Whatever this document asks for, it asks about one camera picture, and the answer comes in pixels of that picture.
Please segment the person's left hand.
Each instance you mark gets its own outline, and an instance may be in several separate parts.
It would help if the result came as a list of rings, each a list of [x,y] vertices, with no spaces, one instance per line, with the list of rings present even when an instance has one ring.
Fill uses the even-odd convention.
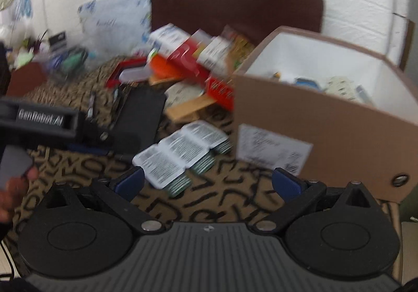
[[[1,189],[1,223],[9,223],[12,221],[15,210],[21,205],[24,196],[28,192],[31,181],[36,181],[38,177],[38,168],[32,167],[24,177],[12,177],[7,181],[6,188]]]

